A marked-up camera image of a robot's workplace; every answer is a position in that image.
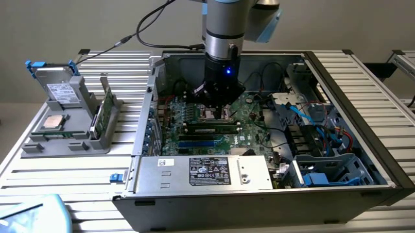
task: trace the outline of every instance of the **aluminum extrusion table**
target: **aluminum extrusion table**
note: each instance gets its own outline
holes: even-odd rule
[[[342,51],[315,51],[315,54],[415,181],[415,115],[354,55]],[[149,56],[151,52],[144,51],[115,51],[89,59],[79,66],[88,90],[103,97],[99,74],[105,72],[112,90],[117,98],[124,100],[111,152],[87,157],[20,159],[20,146],[45,113],[44,104],[0,165],[0,210],[40,195],[57,193],[67,204],[75,232],[133,232],[109,201],[108,192],[121,191],[124,188],[124,184],[109,184],[109,175],[124,171],[131,163]],[[415,232],[415,194],[391,207],[370,209],[347,224],[209,232],[410,233]]]

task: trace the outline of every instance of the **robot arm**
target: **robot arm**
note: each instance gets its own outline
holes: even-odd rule
[[[222,108],[232,104],[246,90],[238,81],[244,38],[264,40],[262,28],[266,30],[276,19],[279,3],[275,0],[207,0],[204,4],[205,73],[193,95],[197,102],[215,109],[215,117],[219,118]],[[276,23],[274,27],[268,26],[268,36],[275,26]]]

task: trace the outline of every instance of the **white wall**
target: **white wall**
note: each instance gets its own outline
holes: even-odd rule
[[[81,48],[103,50],[133,33],[164,0],[1,0],[0,101],[41,102],[45,95],[24,61],[65,62]],[[414,0],[280,0],[284,10],[268,44],[246,49],[351,49],[363,61],[386,61],[392,49],[415,50]],[[177,0],[143,34],[153,43],[200,42],[200,4]],[[148,50],[132,39],[123,50]],[[410,98],[415,83],[391,81]]]

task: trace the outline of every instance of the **gray parts holder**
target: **gray parts holder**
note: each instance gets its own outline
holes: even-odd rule
[[[69,82],[61,83],[69,84],[63,90],[53,89],[60,87],[60,83],[48,85],[55,99],[49,97],[47,100],[49,109],[35,131],[28,135],[31,140],[23,145],[23,158],[81,156],[109,152],[123,101],[112,94],[104,74],[100,79],[105,90],[101,104],[93,93],[88,92],[81,76],[72,76]],[[77,100],[73,104],[59,102],[59,99],[64,98],[59,93],[64,95],[65,88],[69,95],[76,94]]]

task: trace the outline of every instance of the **sticker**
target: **sticker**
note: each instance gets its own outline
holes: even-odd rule
[[[189,158],[188,183],[192,186],[230,185],[230,163],[227,157]]]
[[[69,83],[47,84],[56,101],[60,104],[79,103],[79,98]]]
[[[173,166],[175,159],[159,159],[157,166]]]

